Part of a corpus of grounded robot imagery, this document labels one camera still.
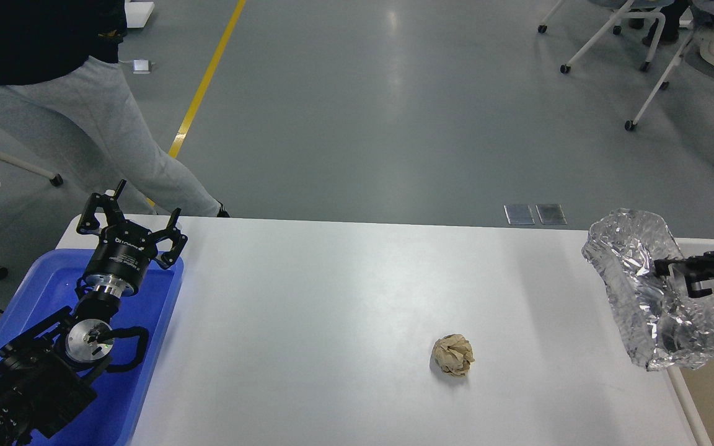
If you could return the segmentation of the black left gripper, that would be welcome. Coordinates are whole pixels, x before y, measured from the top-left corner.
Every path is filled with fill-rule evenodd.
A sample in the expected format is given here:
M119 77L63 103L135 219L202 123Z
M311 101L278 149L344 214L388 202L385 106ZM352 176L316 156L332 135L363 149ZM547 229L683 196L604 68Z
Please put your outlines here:
M182 209L175 208L164 229L151 232L139 225L122 225L126 218L119 206L118 199L127 184L121 180L112 195L94 193L77 222L76 232L81 235L99 235L99 244L87 265L82 277L90 286L99 285L107 276L124 282L123 295L137 294L147 274L151 260L162 270L175 265L188 237L177 226ZM102 212L107 220L103 226L96 217ZM159 252L158 244L170 240L171 247Z

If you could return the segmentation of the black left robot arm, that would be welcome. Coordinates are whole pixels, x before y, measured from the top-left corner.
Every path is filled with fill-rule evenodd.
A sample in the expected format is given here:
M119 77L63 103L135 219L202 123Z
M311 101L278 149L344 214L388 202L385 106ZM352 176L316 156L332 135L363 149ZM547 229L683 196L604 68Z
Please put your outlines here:
M188 240L177 227L181 209L152 231L125 217L112 195L91 194L77 232L97 236L77 280L77 305L63 307L0 348L0 445L27 445L32 432L52 437L96 399L104 373L130 372L144 362L150 332L113 328L122 297L139 292L151 262L167 270Z

